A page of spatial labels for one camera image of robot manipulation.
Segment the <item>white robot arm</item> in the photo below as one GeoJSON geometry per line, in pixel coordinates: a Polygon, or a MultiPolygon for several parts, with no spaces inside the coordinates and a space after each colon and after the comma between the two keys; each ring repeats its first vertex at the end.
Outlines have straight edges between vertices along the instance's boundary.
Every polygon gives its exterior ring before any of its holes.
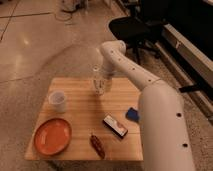
{"type": "Polygon", "coordinates": [[[145,171],[196,171],[181,95],[160,77],[125,56],[123,41],[101,44],[101,74],[121,71],[140,91],[138,113],[145,171]]]}

